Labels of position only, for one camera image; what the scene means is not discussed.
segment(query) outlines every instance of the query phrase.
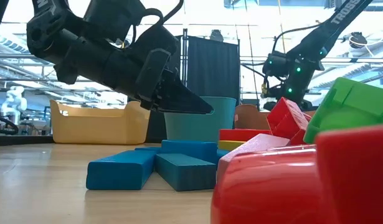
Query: yellow plastic bin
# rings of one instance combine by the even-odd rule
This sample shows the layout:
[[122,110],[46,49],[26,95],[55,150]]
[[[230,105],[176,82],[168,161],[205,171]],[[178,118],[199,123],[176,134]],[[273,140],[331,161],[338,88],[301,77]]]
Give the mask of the yellow plastic bin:
[[142,144],[149,111],[140,102],[125,109],[73,108],[50,100],[53,139],[66,144]]

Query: yellow block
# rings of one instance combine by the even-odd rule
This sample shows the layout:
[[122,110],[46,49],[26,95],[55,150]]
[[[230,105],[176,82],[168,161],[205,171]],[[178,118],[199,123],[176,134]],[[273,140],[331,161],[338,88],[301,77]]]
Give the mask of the yellow block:
[[219,141],[219,149],[232,151],[246,142],[243,141]]

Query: teal bin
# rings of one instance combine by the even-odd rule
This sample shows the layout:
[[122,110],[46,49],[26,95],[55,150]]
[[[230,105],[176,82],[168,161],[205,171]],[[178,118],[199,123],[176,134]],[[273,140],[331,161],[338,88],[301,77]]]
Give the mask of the teal bin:
[[210,96],[201,98],[214,108],[212,114],[164,114],[168,140],[217,142],[220,129],[233,128],[235,99]]

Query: blue wooden block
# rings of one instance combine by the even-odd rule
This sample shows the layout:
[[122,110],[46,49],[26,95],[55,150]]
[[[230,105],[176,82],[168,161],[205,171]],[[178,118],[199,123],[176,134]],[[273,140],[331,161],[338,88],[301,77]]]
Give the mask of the blue wooden block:
[[156,152],[157,154],[161,152],[161,147],[137,147],[135,149],[136,151],[153,151]]
[[216,165],[219,163],[219,160],[221,157],[224,157],[227,153],[229,153],[230,151],[228,150],[223,150],[223,149],[218,149],[217,150],[217,160],[216,160]]
[[217,144],[202,141],[162,141],[162,154],[176,153],[191,156],[203,161],[215,163],[217,160]]
[[140,190],[153,172],[153,151],[125,151],[97,159],[87,167],[89,190]]
[[157,154],[156,172],[176,191],[213,189],[216,165],[184,154]]

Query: white humanoid robot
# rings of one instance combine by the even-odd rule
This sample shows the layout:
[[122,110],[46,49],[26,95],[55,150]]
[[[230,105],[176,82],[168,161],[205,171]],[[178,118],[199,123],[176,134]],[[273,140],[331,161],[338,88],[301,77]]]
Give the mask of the white humanoid robot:
[[14,115],[12,122],[18,125],[20,122],[21,112],[27,109],[27,100],[22,97],[24,87],[12,86],[6,93],[6,100],[2,104],[1,116]]

